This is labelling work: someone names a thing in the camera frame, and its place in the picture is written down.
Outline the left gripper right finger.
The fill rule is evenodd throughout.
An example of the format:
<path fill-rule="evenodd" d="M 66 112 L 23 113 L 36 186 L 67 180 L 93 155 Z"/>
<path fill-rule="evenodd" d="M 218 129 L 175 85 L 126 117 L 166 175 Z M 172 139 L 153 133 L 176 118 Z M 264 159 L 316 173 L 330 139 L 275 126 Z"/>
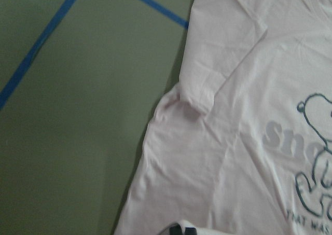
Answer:
<path fill-rule="evenodd" d="M 196 235 L 196 228 L 194 227 L 186 227 L 185 235 Z"/>

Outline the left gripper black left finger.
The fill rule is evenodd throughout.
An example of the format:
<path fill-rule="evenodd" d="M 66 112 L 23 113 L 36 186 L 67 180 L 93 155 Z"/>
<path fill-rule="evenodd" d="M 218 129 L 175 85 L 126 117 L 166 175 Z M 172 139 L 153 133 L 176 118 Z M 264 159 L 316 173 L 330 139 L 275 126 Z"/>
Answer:
<path fill-rule="evenodd" d="M 169 235 L 182 235 L 182 229 L 179 224 L 173 225 L 169 228 Z"/>

